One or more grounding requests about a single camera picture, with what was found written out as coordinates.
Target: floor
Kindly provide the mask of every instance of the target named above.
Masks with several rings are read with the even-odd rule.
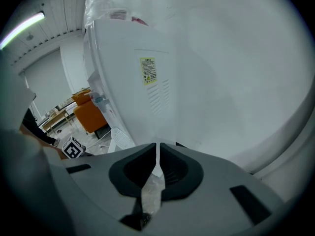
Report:
[[[101,140],[98,140],[95,133],[87,134],[79,122],[79,120],[73,116],[73,121],[71,120],[70,123],[64,122],[57,127],[54,127],[55,132],[57,130],[61,130],[59,134],[55,134],[52,131],[49,132],[49,136],[53,138],[60,138],[60,142],[58,144],[58,148],[62,148],[63,144],[67,141],[70,136],[73,136],[81,145],[84,145],[86,148],[93,145],[93,143],[97,142],[94,146],[87,148],[86,152],[91,153],[93,155],[101,155],[106,154],[108,152],[108,146],[111,141],[110,132]],[[102,127],[97,131],[98,136],[101,138],[104,136],[108,131],[110,131],[110,127],[107,125]]]

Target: orange chair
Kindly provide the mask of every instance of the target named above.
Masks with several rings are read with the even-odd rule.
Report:
[[[97,130],[107,124],[103,114],[91,101],[88,95],[85,95],[90,90],[84,90],[75,94],[72,99],[77,103],[77,107],[73,110],[84,129],[98,137]]]

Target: ceiling panel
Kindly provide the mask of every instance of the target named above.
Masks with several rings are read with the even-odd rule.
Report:
[[[45,18],[21,32],[2,50],[11,65],[31,50],[60,35],[81,30],[85,0],[25,0],[11,16],[1,39],[30,16],[43,11]]]

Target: yellow label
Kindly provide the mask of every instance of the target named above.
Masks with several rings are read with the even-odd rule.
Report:
[[[157,81],[156,59],[140,58],[141,71],[144,84],[150,84]]]

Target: ceiling light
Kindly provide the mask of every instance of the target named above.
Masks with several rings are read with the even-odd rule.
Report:
[[[22,32],[23,30],[25,30],[27,27],[31,26],[32,24],[43,19],[44,17],[45,17],[44,13],[39,12],[39,13],[35,14],[34,16],[26,19],[22,23],[20,23],[0,43],[0,50],[2,50],[16,35],[18,35],[20,32]]]

